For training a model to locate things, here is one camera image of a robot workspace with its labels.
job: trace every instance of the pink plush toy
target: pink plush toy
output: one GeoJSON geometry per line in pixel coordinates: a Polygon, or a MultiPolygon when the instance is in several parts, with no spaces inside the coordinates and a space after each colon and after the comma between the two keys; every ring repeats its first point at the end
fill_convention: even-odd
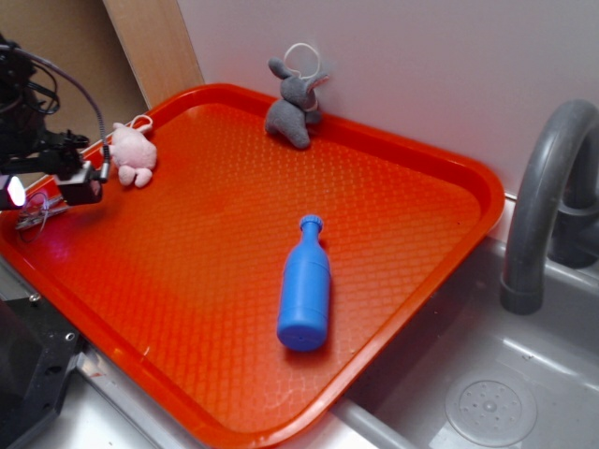
{"type": "Polygon", "coordinates": [[[152,170],[156,167],[156,147],[143,134],[152,129],[152,119],[146,115],[139,115],[129,126],[115,123],[112,133],[110,155],[114,164],[119,168],[119,181],[122,185],[135,182],[137,187],[143,187],[152,178],[152,170]],[[138,128],[134,128],[139,118],[149,121],[138,128]]]}

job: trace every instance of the blue plastic bottle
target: blue plastic bottle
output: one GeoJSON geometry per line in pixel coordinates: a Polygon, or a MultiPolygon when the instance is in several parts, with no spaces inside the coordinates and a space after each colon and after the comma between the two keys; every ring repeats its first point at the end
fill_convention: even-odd
{"type": "Polygon", "coordinates": [[[312,351],[327,339],[329,328],[329,258],[318,243],[323,222],[306,215],[299,222],[301,242],[285,263],[277,336],[295,351],[312,351]]]}

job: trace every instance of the gray stuffed animal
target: gray stuffed animal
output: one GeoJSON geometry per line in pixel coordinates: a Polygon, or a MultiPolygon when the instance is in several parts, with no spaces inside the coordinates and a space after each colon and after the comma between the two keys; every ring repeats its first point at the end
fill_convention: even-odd
{"type": "Polygon", "coordinates": [[[323,72],[303,80],[295,76],[279,58],[269,59],[270,71],[281,81],[283,99],[272,104],[266,116],[265,129],[269,134],[281,133],[301,150],[310,146],[307,123],[319,123],[322,115],[314,87],[329,79],[323,72]]]}

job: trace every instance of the gray sink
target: gray sink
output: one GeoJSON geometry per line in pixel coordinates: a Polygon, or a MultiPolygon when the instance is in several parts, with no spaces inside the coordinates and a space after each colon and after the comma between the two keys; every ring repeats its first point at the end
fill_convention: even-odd
{"type": "Polygon", "coordinates": [[[599,447],[599,284],[549,262],[543,307],[515,315],[503,255],[486,239],[346,393],[382,446],[599,447]]]}

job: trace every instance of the orange tray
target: orange tray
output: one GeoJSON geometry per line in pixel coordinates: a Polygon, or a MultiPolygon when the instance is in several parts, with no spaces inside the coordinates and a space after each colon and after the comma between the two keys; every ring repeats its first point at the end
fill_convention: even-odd
{"type": "MultiPolygon", "coordinates": [[[[229,85],[149,112],[159,165],[143,189],[115,169],[104,199],[0,252],[199,440],[264,447],[307,428],[499,218],[481,164],[325,116],[297,151],[264,131],[273,98],[229,85]],[[308,213],[331,266],[329,338],[277,340],[285,259],[308,213]]],[[[88,153],[99,165],[99,147],[88,153]]],[[[57,193],[48,178],[35,187],[57,193]]]]}

